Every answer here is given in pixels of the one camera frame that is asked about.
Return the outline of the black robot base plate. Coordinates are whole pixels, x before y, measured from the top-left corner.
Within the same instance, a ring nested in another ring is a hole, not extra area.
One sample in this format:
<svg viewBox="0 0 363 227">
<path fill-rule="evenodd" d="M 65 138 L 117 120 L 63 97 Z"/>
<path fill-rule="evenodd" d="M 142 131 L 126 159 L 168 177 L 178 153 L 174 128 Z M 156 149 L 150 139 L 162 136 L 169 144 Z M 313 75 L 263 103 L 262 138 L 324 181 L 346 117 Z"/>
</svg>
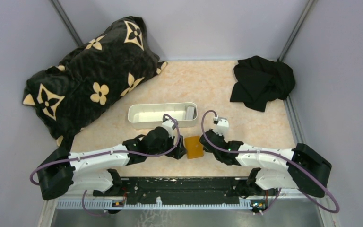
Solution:
<svg viewBox="0 0 363 227">
<path fill-rule="evenodd" d="M 252 196 L 276 195 L 276 189 L 262 190 L 246 177 L 128 177 L 117 181 L 106 192 L 93 191 L 95 197 L 120 196 L 127 205 L 154 204 L 160 198 L 164 205 L 238 204 Z"/>
</svg>

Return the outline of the white oblong plastic tray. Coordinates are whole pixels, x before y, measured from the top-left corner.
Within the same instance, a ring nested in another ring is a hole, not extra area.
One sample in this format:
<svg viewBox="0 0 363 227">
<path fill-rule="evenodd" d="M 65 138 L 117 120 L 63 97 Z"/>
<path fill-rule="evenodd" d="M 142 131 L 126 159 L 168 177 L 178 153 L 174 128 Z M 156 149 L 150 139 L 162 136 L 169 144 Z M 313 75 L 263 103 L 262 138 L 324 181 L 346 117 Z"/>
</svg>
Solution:
<svg viewBox="0 0 363 227">
<path fill-rule="evenodd" d="M 195 118 L 191 121 L 184 119 L 187 106 L 195 107 Z M 153 129 L 161 125 L 164 114 L 174 118 L 180 128 L 193 127 L 198 121 L 198 107 L 193 102 L 132 105 L 127 119 L 135 129 Z"/>
</svg>

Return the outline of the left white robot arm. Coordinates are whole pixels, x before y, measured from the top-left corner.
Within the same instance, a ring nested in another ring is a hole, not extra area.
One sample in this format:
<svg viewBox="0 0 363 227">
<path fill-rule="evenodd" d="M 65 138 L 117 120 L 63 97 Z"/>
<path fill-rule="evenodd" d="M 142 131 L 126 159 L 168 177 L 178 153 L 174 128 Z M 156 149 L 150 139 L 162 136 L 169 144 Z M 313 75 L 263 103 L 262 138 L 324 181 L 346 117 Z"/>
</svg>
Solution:
<svg viewBox="0 0 363 227">
<path fill-rule="evenodd" d="M 180 159 L 185 153 L 183 136 L 169 135 L 167 129 L 158 126 L 147 135 L 102 150 L 70 153 L 58 148 L 39 165 L 36 174 L 44 200 L 88 190 L 94 196 L 114 196 L 121 188 L 116 167 L 142 163 L 148 157 Z"/>
</svg>

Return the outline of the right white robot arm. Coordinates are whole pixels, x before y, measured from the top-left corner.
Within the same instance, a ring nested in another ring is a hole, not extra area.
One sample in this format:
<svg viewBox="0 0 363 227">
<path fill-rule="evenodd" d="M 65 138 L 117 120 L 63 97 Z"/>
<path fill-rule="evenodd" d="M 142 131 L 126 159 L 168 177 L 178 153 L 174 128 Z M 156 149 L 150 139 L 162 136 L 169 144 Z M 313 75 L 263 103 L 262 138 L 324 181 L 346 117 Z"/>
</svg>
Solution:
<svg viewBox="0 0 363 227">
<path fill-rule="evenodd" d="M 257 190 L 274 188 L 298 189 L 322 198 L 332 165 L 310 146 L 298 143 L 294 148 L 259 148 L 241 141 L 226 142 L 212 129 L 200 139 L 206 152 L 228 166 L 251 166 L 248 185 Z"/>
</svg>

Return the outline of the mustard leather card holder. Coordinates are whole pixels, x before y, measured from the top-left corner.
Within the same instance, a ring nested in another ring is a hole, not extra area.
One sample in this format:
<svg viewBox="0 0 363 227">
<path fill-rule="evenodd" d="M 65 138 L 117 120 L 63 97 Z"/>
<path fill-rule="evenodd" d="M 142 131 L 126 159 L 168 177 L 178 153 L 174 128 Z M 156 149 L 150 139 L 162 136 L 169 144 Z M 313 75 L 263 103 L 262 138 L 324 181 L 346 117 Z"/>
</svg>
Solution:
<svg viewBox="0 0 363 227">
<path fill-rule="evenodd" d="M 204 147 L 199 141 L 200 136 L 186 137 L 184 139 L 184 146 L 187 150 L 187 158 L 201 158 L 204 156 Z"/>
</svg>

